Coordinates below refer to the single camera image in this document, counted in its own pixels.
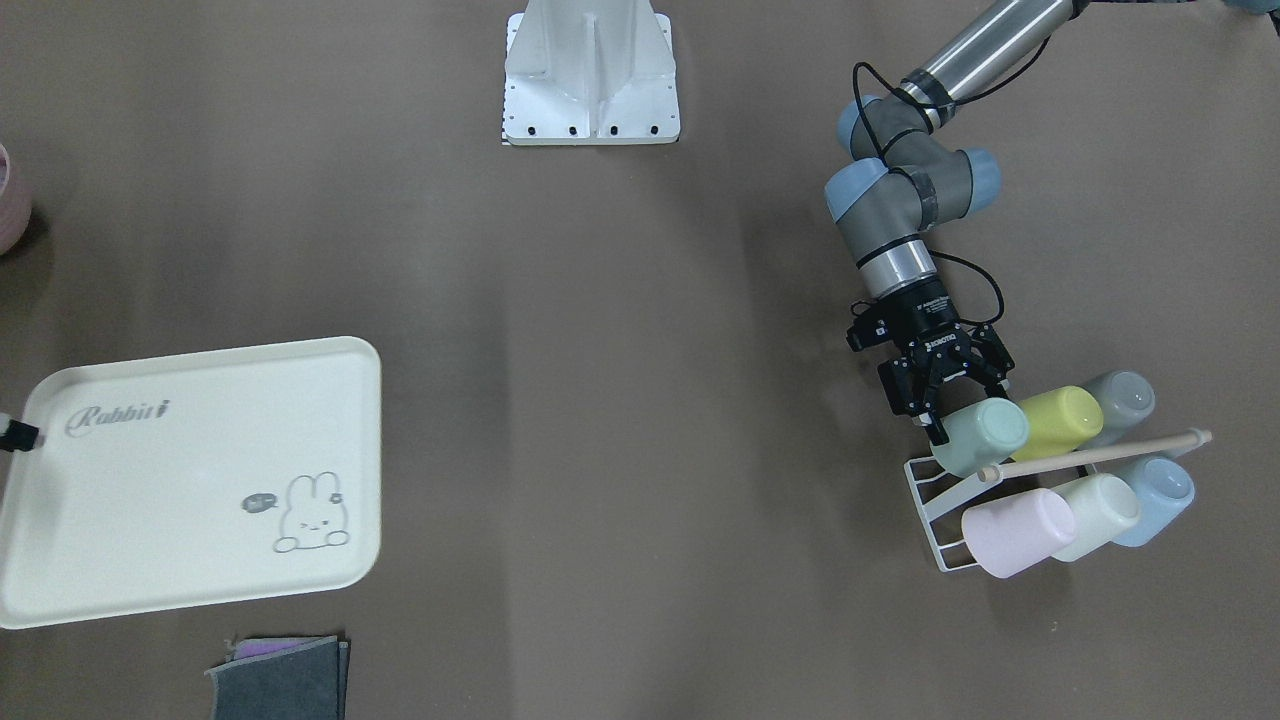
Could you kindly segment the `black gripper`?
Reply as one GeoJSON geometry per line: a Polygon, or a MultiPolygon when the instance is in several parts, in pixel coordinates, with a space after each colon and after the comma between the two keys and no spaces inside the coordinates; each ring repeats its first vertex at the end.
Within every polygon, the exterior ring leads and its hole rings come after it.
{"type": "Polygon", "coordinates": [[[968,378],[986,397],[1009,398],[1014,360],[993,322],[963,320],[943,283],[916,282],[877,304],[896,345],[908,347],[893,360],[893,410],[910,416],[933,446],[950,442],[938,410],[942,384],[968,378]]]}

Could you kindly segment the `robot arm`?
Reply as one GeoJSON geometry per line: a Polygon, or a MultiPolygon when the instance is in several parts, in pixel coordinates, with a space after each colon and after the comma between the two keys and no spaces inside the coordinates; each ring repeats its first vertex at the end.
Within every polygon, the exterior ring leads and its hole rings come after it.
{"type": "Polygon", "coordinates": [[[878,366],[890,409],[910,418],[934,447],[950,442],[940,391],[968,378],[1005,398],[1014,361],[992,320],[955,307],[925,234],[988,208],[1002,173],[980,149],[947,149],[934,133],[957,110],[1019,77],[1083,1],[995,1],[928,61],[884,95],[856,91],[838,119],[851,163],[824,187],[829,215],[868,299],[852,305],[847,343],[890,343],[878,366]]]}

